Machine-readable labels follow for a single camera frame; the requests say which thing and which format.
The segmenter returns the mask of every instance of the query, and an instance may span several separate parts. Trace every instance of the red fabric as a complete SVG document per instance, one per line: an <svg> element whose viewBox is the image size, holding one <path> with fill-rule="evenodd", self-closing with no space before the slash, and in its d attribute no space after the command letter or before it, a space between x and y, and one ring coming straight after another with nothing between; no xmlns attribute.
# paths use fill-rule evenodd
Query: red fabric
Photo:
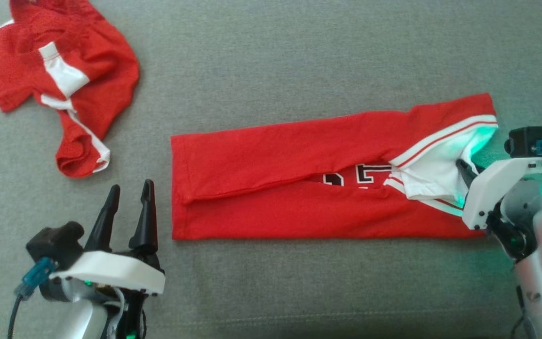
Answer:
<svg viewBox="0 0 542 339"><path fill-rule="evenodd" d="M172 236L205 238L469 238L461 217L383 185L387 165L413 144L465 118L495 114L488 94L409 114L365 112L340 118L171 138ZM325 185L336 173L344 186Z"/></svg>
<svg viewBox="0 0 542 339"><path fill-rule="evenodd" d="M69 99L78 120L100 140L133 98L138 63L125 38L86 0L11 0L13 24L0 28L0 108L9 112L31 94ZM79 69L88 83L69 98L44 67L39 48L54 43L65 63ZM56 153L58 169L72 178L92 174L101 156L88 131L57 109L63 138Z"/></svg>

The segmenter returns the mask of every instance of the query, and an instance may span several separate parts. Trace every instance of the red and white garment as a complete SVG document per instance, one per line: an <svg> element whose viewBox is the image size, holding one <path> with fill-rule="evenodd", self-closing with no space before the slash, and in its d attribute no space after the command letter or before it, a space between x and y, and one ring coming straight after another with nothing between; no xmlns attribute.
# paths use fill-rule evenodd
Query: red and white garment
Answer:
<svg viewBox="0 0 542 339"><path fill-rule="evenodd" d="M72 178L110 162L102 143L133 97L137 58L125 38L87 0L10 0L0 26L0 108L30 96L56 109L63 138L58 169Z"/></svg>
<svg viewBox="0 0 542 339"><path fill-rule="evenodd" d="M455 161L497 129L491 97L409 113L340 118L171 138L172 236L468 238L467 187Z"/></svg>

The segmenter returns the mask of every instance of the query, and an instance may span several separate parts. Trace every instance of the white plastic mount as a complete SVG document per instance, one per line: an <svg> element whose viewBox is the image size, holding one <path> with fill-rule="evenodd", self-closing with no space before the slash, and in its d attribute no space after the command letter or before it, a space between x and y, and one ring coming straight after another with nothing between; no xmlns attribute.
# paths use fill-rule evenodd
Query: white plastic mount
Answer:
<svg viewBox="0 0 542 339"><path fill-rule="evenodd" d="M493 162L470 185L463 208L469 229L486 229L488 212L527 174L542 173L542 157L523 157Z"/></svg>
<svg viewBox="0 0 542 339"><path fill-rule="evenodd" d="M50 279L72 277L146 294L162 294L165 277L162 272L129 256L104 251L85 252L66 271L54 272Z"/></svg>

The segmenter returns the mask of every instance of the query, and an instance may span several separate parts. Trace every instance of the blue cable connector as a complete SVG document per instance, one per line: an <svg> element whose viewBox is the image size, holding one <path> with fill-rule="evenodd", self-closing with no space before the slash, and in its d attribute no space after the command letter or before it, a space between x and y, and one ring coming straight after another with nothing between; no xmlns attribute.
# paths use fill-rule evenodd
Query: blue cable connector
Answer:
<svg viewBox="0 0 542 339"><path fill-rule="evenodd" d="M41 258L24 277L22 283L16 287L14 294L22 296L23 300L28 300L35 292L35 289L49 279L49 275L56 270L56 264L52 259Z"/></svg>

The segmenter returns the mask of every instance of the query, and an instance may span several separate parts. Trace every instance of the gray fabric surface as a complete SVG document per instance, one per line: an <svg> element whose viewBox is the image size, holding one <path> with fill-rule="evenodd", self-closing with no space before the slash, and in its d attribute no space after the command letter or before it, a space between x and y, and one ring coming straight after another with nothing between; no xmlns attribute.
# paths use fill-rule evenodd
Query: gray fabric surface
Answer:
<svg viewBox="0 0 542 339"><path fill-rule="evenodd" d="M142 77L105 139L110 167L84 180L56 170L51 109L29 101L0 113L0 338L32 263L26 241L70 219L90 228L118 183L112 248L124 249L145 178L167 273L164 295L146 302L149 339L508 333L515 281L491 240L171 241L168 137L490 92L501 131L476 159L488 165L505 157L509 129L542 125L542 1L94 4L133 46ZM0 23L8 16L0 1ZM65 306L41 296L21 305L16 337L51 335Z"/></svg>

